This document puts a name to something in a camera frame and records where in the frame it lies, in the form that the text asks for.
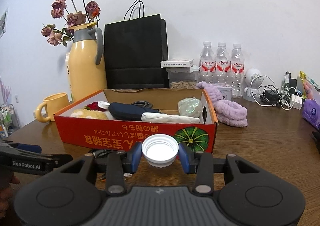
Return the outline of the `person's left hand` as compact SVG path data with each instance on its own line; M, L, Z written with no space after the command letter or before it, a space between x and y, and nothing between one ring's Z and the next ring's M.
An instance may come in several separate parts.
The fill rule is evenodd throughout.
M7 188L1 189L1 212L0 217L4 218L9 207L9 199L13 196L13 190L10 184L20 184L20 180L14 175L13 172L8 172L3 178L8 181Z

